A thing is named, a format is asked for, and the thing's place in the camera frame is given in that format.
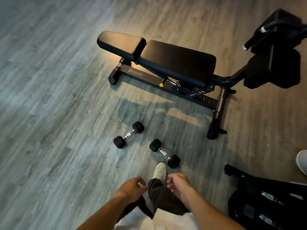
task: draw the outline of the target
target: black padded cushion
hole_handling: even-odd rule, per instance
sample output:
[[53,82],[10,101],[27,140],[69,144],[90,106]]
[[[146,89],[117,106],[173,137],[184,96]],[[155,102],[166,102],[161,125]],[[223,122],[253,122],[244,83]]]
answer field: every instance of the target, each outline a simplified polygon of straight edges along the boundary
[[145,47],[146,40],[138,36],[104,31],[99,35],[97,44],[104,50],[135,62]]
[[216,57],[151,40],[145,46],[138,63],[161,76],[171,77],[197,88],[204,88],[213,77]]

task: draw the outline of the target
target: forearm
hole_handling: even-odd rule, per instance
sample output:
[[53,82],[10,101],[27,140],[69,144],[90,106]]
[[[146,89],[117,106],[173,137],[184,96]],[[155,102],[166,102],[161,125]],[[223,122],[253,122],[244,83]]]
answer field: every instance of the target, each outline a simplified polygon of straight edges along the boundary
[[128,203],[126,198],[114,196],[76,230],[113,230]]
[[200,230],[244,230],[240,224],[212,206],[192,187],[187,191],[187,205],[190,207]]

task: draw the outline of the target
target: white shirt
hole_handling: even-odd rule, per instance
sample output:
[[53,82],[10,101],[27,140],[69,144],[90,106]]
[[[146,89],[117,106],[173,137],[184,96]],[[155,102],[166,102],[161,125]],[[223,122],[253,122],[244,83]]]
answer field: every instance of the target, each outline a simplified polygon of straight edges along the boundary
[[139,207],[133,209],[116,225],[115,230],[199,230],[192,213],[178,216],[157,209],[153,219],[145,215]]

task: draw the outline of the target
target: hand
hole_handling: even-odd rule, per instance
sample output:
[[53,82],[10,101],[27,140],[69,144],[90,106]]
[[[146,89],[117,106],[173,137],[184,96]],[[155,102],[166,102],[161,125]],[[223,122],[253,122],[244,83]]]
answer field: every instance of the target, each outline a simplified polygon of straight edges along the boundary
[[169,188],[186,207],[189,208],[188,195],[194,190],[190,185],[189,179],[183,174],[169,174],[167,180],[167,188]]
[[147,191],[146,182],[141,177],[131,178],[125,181],[118,189],[115,196],[127,199],[128,203],[137,201]]

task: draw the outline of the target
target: weight bench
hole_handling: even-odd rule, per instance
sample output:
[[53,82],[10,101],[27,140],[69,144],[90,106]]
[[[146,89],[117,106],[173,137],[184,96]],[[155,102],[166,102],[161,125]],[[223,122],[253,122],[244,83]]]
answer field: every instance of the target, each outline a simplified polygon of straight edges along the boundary
[[[244,50],[251,48],[255,55],[230,77],[214,74],[214,55],[164,42],[146,42],[142,37],[104,31],[99,35],[97,44],[121,57],[108,78],[111,85],[117,83],[120,74],[125,74],[212,109],[213,120],[207,138],[216,139],[218,133],[227,133],[220,128],[222,113],[227,94],[236,93],[231,88],[239,81],[244,80],[248,88],[257,88],[267,82],[281,88],[299,83],[300,54],[293,48],[306,37],[307,28],[301,19],[278,9],[244,45]],[[132,68],[132,62],[156,76]],[[206,96],[215,86],[221,87],[219,98]]]

